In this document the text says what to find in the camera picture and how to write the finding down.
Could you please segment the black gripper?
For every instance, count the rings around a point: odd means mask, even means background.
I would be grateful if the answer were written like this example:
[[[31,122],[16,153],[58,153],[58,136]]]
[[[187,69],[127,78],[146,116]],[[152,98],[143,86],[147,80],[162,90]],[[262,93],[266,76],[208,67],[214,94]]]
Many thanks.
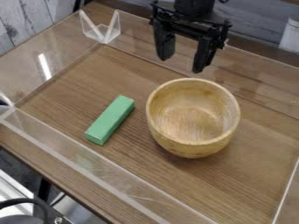
[[[175,52],[175,33],[199,39],[192,71],[198,74],[223,49],[232,23],[214,10],[214,1],[152,1],[150,24],[154,27],[156,54],[162,61]]]

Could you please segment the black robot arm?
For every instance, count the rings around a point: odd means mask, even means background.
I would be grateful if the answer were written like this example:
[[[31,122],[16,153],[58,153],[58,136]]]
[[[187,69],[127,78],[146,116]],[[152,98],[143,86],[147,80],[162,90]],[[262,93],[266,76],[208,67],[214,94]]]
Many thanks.
[[[154,28],[156,55],[162,61],[175,54],[176,36],[198,42],[192,71],[198,74],[211,64],[227,41],[231,21],[214,11],[215,0],[152,0],[150,25]]]

